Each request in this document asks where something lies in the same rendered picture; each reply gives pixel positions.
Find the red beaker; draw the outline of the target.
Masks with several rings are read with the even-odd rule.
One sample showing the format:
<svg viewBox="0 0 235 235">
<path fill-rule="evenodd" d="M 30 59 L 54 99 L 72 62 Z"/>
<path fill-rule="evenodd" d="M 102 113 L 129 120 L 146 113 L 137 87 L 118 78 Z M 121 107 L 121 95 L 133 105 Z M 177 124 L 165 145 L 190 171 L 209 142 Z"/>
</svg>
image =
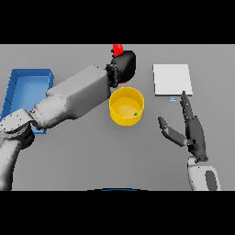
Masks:
<svg viewBox="0 0 235 235">
<path fill-rule="evenodd" d="M 117 87 L 122 81 L 122 74 L 125 69 L 124 51 L 122 44 L 114 44 L 112 46 L 113 59 L 111 61 L 113 73 L 113 86 Z"/>
</svg>

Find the blue tray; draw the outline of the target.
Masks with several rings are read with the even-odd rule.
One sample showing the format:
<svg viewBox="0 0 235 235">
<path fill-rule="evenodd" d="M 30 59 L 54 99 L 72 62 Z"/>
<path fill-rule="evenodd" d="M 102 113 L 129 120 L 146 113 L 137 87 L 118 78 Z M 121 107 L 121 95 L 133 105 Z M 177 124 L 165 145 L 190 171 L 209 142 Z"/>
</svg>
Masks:
<svg viewBox="0 0 235 235">
<path fill-rule="evenodd" d="M 51 69 L 12 69 L 0 121 L 20 108 L 32 109 L 46 97 L 46 91 L 53 87 L 53 79 Z"/>
</svg>

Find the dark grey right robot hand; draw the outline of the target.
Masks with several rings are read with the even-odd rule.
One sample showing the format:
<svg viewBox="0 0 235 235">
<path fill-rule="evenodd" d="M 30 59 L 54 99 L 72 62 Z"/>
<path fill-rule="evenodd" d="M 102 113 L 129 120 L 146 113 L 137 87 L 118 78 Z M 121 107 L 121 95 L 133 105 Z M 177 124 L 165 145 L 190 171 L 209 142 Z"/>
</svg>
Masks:
<svg viewBox="0 0 235 235">
<path fill-rule="evenodd" d="M 185 134 L 171 128 L 163 117 L 158 117 L 162 135 L 174 144 L 188 148 L 197 162 L 207 162 L 206 139 L 203 127 L 197 116 L 194 115 L 191 103 L 185 91 L 182 92 L 181 107 L 185 121 Z"/>
</svg>

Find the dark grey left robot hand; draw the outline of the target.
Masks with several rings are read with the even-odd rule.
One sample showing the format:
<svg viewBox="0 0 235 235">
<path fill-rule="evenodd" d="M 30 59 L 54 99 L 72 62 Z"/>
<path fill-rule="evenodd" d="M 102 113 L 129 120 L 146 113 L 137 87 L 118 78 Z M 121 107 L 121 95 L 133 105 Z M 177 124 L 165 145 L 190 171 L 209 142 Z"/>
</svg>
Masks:
<svg viewBox="0 0 235 235">
<path fill-rule="evenodd" d="M 124 50 L 123 53 L 114 57 L 106 66 L 108 84 L 116 88 L 132 79 L 136 70 L 136 54 L 132 50 Z"/>
</svg>

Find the yellow bowl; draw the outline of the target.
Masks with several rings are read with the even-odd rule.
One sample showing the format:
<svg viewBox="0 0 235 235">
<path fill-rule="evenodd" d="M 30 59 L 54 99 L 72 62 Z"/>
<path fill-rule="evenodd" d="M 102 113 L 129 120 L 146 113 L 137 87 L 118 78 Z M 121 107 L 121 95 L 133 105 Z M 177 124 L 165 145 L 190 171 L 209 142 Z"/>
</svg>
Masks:
<svg viewBox="0 0 235 235">
<path fill-rule="evenodd" d="M 133 87 L 118 88 L 108 100 L 109 114 L 112 120 L 122 127 L 136 125 L 145 107 L 142 93 Z"/>
</svg>

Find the pale square measuring scale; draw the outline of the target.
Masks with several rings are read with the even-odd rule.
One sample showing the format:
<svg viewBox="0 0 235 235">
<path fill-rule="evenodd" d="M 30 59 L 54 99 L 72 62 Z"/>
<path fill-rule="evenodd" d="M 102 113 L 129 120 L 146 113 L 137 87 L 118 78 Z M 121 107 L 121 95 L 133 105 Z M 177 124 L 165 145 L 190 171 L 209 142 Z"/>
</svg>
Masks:
<svg viewBox="0 0 235 235">
<path fill-rule="evenodd" d="M 187 64 L 153 64 L 154 92 L 158 96 L 193 95 Z"/>
</svg>

